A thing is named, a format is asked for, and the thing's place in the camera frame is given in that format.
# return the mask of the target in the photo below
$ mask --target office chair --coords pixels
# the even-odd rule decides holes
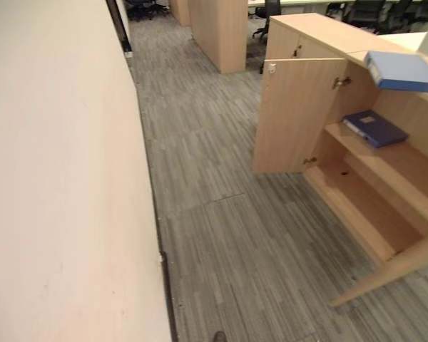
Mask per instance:
[[[150,10],[153,2],[151,0],[126,0],[128,5],[127,17],[130,20],[140,20],[147,18],[152,20],[153,13]]]
[[[349,13],[342,21],[356,27],[377,30],[384,3],[385,0],[355,0]]]
[[[140,20],[148,18],[152,20],[154,14],[168,14],[167,6],[162,6],[156,3],[156,0],[126,0],[129,9],[127,16],[130,20]]]
[[[342,17],[344,17],[345,8],[345,2],[329,3],[327,6],[327,10],[325,11],[325,15],[333,19],[337,19],[339,17],[342,19]]]
[[[422,0],[417,7],[412,23],[428,23],[428,0]]]
[[[256,9],[255,14],[261,18],[266,18],[265,27],[259,28],[256,32],[253,33],[252,37],[255,38],[256,34],[260,34],[260,41],[263,41],[265,34],[268,34],[270,29],[270,17],[271,16],[280,16],[282,9],[280,7],[280,0],[265,0],[265,11],[262,9]]]
[[[409,20],[404,17],[404,14],[411,2],[412,0],[399,0],[397,4],[393,4],[387,13],[385,21],[379,23],[377,32],[379,34],[389,34],[409,24]]]

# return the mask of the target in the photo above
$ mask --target cabinet shelf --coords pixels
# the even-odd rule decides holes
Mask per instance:
[[[305,176],[378,264],[422,238],[345,162],[310,167]]]
[[[407,143],[374,149],[339,123],[325,130],[428,221],[428,158]]]

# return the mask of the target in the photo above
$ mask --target gray striped carpet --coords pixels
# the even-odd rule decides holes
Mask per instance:
[[[252,174],[264,47],[220,75],[172,17],[131,35],[180,341],[428,341],[428,268],[331,309],[372,262],[301,175]]]

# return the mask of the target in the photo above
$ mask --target blue binder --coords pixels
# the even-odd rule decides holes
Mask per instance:
[[[346,115],[342,123],[375,148],[400,143],[408,137],[406,132],[373,110]]]
[[[378,88],[428,93],[428,63],[418,54],[370,51],[365,64]]]

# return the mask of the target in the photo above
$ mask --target wall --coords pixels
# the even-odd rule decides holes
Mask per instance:
[[[106,3],[0,1],[0,342],[168,342],[158,257]]]

